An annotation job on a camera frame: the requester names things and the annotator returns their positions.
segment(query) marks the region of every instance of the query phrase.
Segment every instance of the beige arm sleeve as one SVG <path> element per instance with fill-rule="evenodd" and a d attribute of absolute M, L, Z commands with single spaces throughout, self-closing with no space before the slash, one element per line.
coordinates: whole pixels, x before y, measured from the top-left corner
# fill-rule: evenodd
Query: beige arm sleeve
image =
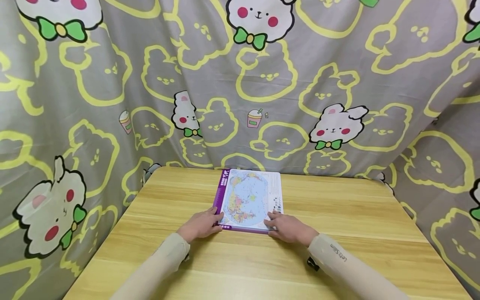
<path fill-rule="evenodd" d="M 408 296 L 381 274 L 351 255 L 331 237 L 320 234 L 308 248 L 315 263 L 365 300 L 407 300 Z"/>
<path fill-rule="evenodd" d="M 190 245 L 180 235 L 171 234 L 110 299 L 150 299 L 158 284 L 178 270 L 189 251 Z"/>

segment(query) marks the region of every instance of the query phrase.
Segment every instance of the purple border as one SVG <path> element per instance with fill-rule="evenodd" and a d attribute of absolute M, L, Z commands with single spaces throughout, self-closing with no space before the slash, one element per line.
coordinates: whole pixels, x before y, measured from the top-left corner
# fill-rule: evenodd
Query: purple border
<path fill-rule="evenodd" d="M 225 196 L 225 192 L 227 191 L 227 181 L 228 177 L 230 176 L 231 169 L 224 169 L 222 170 L 222 175 L 220 176 L 220 181 L 218 182 L 218 188 L 215 194 L 215 199 L 213 201 L 213 206 L 216 206 L 215 214 L 220 214 L 223 205 L 223 197 Z M 269 230 L 266 229 L 255 229 L 255 228 L 243 228 L 243 227 L 235 227 L 231 225 L 225 224 L 216 224 L 220 225 L 225 230 L 231 231 L 240 231 L 240 232 L 250 232 L 250 233 L 260 233 L 260 234 L 268 234 Z"/>
<path fill-rule="evenodd" d="M 216 215 L 220 214 L 220 211 L 222 210 L 223 196 L 225 196 L 225 191 L 227 190 L 227 181 L 229 176 L 230 169 L 222 170 L 222 175 L 220 176 L 215 199 L 213 201 L 213 206 L 216 206 Z"/>

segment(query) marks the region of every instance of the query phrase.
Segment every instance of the cartoon bunny print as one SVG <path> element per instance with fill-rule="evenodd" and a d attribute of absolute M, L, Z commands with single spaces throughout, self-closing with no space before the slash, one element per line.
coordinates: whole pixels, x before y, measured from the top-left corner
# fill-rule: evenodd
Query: cartoon bunny print
<path fill-rule="evenodd" d="M 328 106 L 310 132 L 310 142 L 316 144 L 316 150 L 340 149 L 342 144 L 348 143 L 362 132 L 364 128 L 362 118 L 368 112 L 365 106 L 348 110 L 339 103 Z"/>
<path fill-rule="evenodd" d="M 79 171 L 65 168 L 63 157 L 55 157 L 53 181 L 37 183 L 13 211 L 26 229 L 26 258 L 45 258 L 59 246 L 67 249 L 79 224 L 85 219 L 85 181 Z"/>
<path fill-rule="evenodd" d="M 480 178 L 475 180 L 473 188 L 470 190 L 470 196 L 477 204 L 477 207 L 470 209 L 470 215 L 472 218 L 480 222 Z"/>
<path fill-rule="evenodd" d="M 378 0 L 360 0 L 360 3 L 368 7 L 375 7 L 378 4 Z"/>
<path fill-rule="evenodd" d="M 390 190 L 390 192 L 392 192 L 392 195 L 395 196 L 395 191 L 392 189 L 390 184 L 388 184 L 388 182 L 385 181 L 385 174 L 383 172 L 378 173 L 376 178 L 377 180 L 383 182 L 383 184 Z"/>
<path fill-rule="evenodd" d="M 202 137 L 202 130 L 198 123 L 195 111 L 197 108 L 190 101 L 190 96 L 187 91 L 176 93 L 175 108 L 173 109 L 172 122 L 177 129 L 183 130 L 185 137 L 199 136 Z"/>
<path fill-rule="evenodd" d="M 144 169 L 144 175 L 142 176 L 142 186 L 147 183 L 147 180 L 150 179 L 150 176 L 152 176 L 153 172 L 155 172 L 155 170 L 160 167 L 162 167 L 160 164 L 153 164 L 148 168 L 148 170 Z"/>
<path fill-rule="evenodd" d="M 262 51 L 266 43 L 283 39 L 295 23 L 296 0 L 228 0 L 227 21 L 236 29 L 233 40 Z"/>
<path fill-rule="evenodd" d="M 477 0 L 472 0 L 470 8 L 465 14 L 465 21 L 473 25 L 464 36 L 465 43 L 474 43 L 480 41 L 480 5 L 477 5 Z"/>
<path fill-rule="evenodd" d="M 87 31 L 103 22 L 99 0 L 16 0 L 20 13 L 38 23 L 40 35 L 47 41 L 67 37 L 87 41 Z"/>

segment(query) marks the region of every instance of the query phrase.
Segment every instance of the wooden table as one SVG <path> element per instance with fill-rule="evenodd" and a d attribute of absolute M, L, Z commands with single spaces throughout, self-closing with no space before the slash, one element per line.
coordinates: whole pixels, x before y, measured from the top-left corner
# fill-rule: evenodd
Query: wooden table
<path fill-rule="evenodd" d="M 108 299 L 170 233 L 212 206 L 220 170 L 158 169 L 140 191 L 66 300 Z M 282 175 L 286 214 L 336 239 L 412 299 L 470 299 L 452 272 L 382 183 Z M 355 299 L 305 248 L 224 230 L 192 244 L 191 259 L 154 299 Z"/>

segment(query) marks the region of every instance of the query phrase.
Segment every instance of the gray fabric backdrop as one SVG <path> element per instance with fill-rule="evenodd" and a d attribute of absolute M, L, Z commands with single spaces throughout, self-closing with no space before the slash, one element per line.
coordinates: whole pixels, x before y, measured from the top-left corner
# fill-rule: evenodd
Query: gray fabric backdrop
<path fill-rule="evenodd" d="M 2 299 L 61 297 L 160 166 L 382 181 L 479 298 L 478 21 L 465 0 L 1 1 Z"/>

